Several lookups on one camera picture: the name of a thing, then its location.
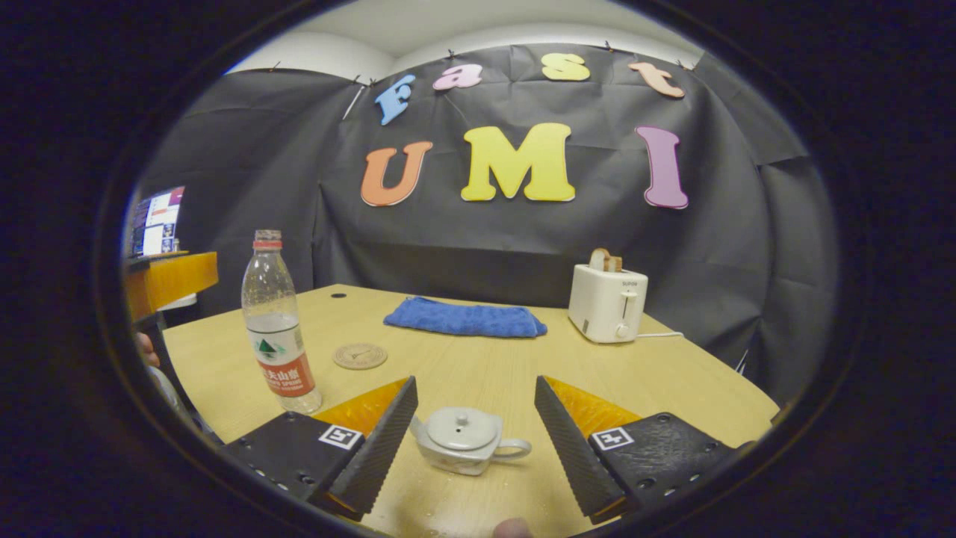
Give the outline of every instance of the bottle label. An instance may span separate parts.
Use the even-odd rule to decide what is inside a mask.
[[[299,325],[275,332],[247,332],[262,376],[273,392],[296,397],[315,388]]]

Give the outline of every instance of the hand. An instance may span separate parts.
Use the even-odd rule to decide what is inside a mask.
[[[146,359],[146,362],[156,368],[160,367],[160,356],[156,354],[156,351],[153,349],[153,341],[149,339],[145,334],[138,332],[136,333],[136,344],[142,353],[143,358]]]
[[[498,524],[491,532],[491,538],[533,538],[525,518],[512,518]]]

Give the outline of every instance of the table surface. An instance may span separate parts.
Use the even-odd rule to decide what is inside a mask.
[[[336,299],[333,293],[346,297]],[[641,416],[670,412],[736,447],[771,427],[778,408],[733,369],[683,337],[598,345],[577,331],[562,308],[531,307],[548,333],[535,339],[451,336],[385,325],[405,295],[341,284],[298,295],[299,322],[315,382],[328,409],[386,383],[415,375],[417,416],[444,406],[501,415],[505,437],[531,442],[530,455],[493,463],[480,477],[425,463],[405,436],[372,513],[361,524],[395,536],[491,536],[521,516],[536,537],[592,528],[581,515],[557,453],[533,405],[544,374]],[[465,302],[443,300],[449,303]],[[644,314],[641,333],[671,329]],[[276,417],[282,408],[256,366],[240,310],[167,329],[176,372],[199,413],[225,442]],[[332,360],[340,346],[372,343],[388,359],[371,370]]]

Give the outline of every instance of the coaster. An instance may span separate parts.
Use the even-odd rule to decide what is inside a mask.
[[[385,362],[388,353],[374,344],[349,344],[336,349],[336,364],[349,370],[368,370]]]

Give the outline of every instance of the yellow letter m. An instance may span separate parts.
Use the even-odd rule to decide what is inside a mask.
[[[532,180],[524,190],[529,199],[573,200],[575,188],[568,183],[564,164],[564,141],[570,135],[568,125],[539,123],[528,131],[521,147],[514,149],[498,127],[471,129],[465,133],[466,142],[471,144],[471,171],[468,185],[462,189],[462,198],[469,202],[494,198],[496,190],[491,186],[491,172],[501,192],[513,198],[530,168]]]

